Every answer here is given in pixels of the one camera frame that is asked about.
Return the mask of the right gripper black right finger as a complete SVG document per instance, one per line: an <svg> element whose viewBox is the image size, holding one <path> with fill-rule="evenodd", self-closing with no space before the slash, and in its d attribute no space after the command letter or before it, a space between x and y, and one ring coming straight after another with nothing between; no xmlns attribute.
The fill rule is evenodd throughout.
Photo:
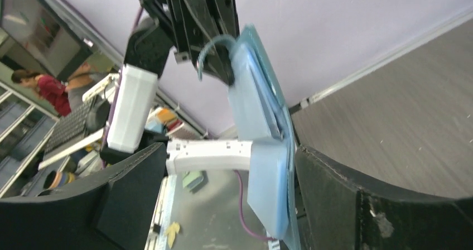
<svg viewBox="0 0 473 250"><path fill-rule="evenodd" d="M301 146L295 167L313 249L471 249L472 198L408 190Z"/></svg>

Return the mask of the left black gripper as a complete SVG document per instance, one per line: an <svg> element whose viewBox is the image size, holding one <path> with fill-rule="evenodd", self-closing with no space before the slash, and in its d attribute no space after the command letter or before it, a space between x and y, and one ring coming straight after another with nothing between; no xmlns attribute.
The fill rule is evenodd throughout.
<svg viewBox="0 0 473 250"><path fill-rule="evenodd" d="M190 60L202 79L207 74L230 86L234 73L229 46L215 38L238 37L235 0L139 0L149 17L173 27L179 60Z"/></svg>

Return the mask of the blue leather card holder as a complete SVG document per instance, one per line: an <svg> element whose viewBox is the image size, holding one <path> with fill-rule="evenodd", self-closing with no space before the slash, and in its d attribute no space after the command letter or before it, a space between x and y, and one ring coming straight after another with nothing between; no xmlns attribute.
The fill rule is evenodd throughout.
<svg viewBox="0 0 473 250"><path fill-rule="evenodd" d="M197 59L197 72L217 45L229 52L234 83L228 99L238 137L251 141L247 202L267 234L300 249L295 210L296 152L293 125L272 64L254 26L238 38L211 39Z"/></svg>

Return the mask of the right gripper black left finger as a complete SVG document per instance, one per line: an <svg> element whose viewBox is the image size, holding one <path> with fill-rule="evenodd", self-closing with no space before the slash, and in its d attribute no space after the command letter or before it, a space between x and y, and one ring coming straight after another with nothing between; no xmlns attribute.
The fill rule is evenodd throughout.
<svg viewBox="0 0 473 250"><path fill-rule="evenodd" d="M2 199L1 248L143 249L166 158L154 143L39 196Z"/></svg>

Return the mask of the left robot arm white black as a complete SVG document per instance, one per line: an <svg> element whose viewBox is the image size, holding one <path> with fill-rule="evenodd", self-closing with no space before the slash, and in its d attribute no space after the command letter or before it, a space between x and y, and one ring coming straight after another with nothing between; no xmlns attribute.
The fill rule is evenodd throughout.
<svg viewBox="0 0 473 250"><path fill-rule="evenodd" d="M218 41L240 33L235 0L139 1L149 17L128 40L100 149L104 165L164 141L144 127L172 48L177 50L177 62L192 62L198 74L213 76L227 86L235 84L230 47Z"/></svg>

